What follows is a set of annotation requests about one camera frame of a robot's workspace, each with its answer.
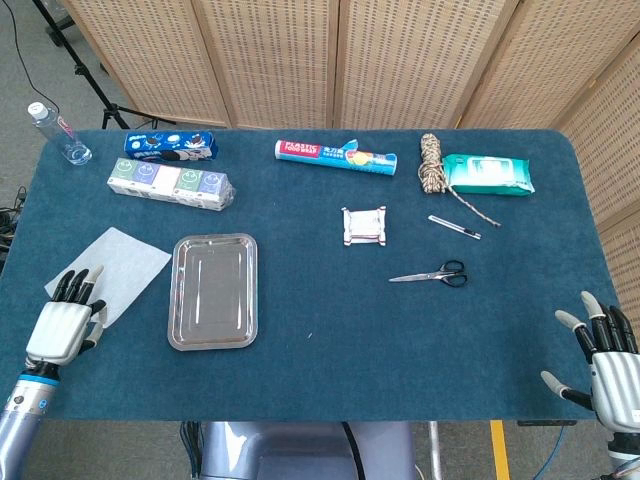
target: green wet wipes package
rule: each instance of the green wet wipes package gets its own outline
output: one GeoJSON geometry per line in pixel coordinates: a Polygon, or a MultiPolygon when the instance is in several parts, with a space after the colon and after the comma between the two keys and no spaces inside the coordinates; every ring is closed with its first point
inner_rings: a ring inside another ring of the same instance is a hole
{"type": "Polygon", "coordinates": [[[442,159],[447,183],[460,193],[530,195],[529,160],[454,153],[442,159]]]}

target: blue snack box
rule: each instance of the blue snack box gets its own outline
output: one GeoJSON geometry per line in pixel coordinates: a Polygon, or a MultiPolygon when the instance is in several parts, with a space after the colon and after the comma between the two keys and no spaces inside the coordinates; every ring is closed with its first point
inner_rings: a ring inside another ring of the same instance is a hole
{"type": "Polygon", "coordinates": [[[213,132],[169,130],[128,133],[124,151],[136,160],[211,160],[218,154],[213,132]]]}

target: robotic arm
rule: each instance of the robotic arm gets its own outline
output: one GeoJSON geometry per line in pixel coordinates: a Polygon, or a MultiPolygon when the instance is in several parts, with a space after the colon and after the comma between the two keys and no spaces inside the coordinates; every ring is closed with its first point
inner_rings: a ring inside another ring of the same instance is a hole
{"type": "Polygon", "coordinates": [[[26,368],[0,417],[0,480],[20,478],[23,461],[60,383],[59,367],[95,347],[102,335],[106,303],[98,300],[86,305],[101,272],[102,267],[91,274],[67,272],[40,313],[27,344],[26,368]],[[95,325],[85,337],[90,322],[95,325]]]}
{"type": "Polygon", "coordinates": [[[613,432],[609,457],[615,471],[599,480],[640,480],[640,355],[627,317],[616,307],[606,308],[589,292],[582,292],[593,333],[570,313],[556,311],[560,323],[573,331],[591,372],[591,395],[541,372],[549,389],[593,410],[600,423],[613,432]]]}

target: blue wire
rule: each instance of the blue wire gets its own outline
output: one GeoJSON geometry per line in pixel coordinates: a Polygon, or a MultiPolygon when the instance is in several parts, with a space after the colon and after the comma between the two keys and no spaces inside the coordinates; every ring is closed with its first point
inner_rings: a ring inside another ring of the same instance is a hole
{"type": "Polygon", "coordinates": [[[562,445],[562,440],[564,439],[564,429],[565,429],[564,426],[560,429],[560,433],[558,434],[558,439],[556,440],[555,447],[553,447],[553,450],[551,450],[551,454],[549,455],[549,458],[547,458],[547,461],[544,462],[544,465],[542,465],[540,470],[538,470],[538,473],[536,473],[536,475],[533,477],[533,480],[540,480],[544,475],[544,472],[551,466],[551,462],[553,462],[553,459],[555,458],[556,453],[558,453],[558,449],[560,448],[560,445],[562,445]]]}

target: white cloth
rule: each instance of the white cloth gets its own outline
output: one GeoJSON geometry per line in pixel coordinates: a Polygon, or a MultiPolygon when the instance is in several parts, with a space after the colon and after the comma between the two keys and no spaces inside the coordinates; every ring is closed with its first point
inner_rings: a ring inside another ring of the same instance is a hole
{"type": "Polygon", "coordinates": [[[103,265],[104,270],[87,303],[98,299],[107,302],[107,328],[133,303],[170,258],[168,253],[111,227],[44,288],[52,296],[58,281],[68,270],[73,269],[77,273],[88,268],[92,271],[103,265]]]}

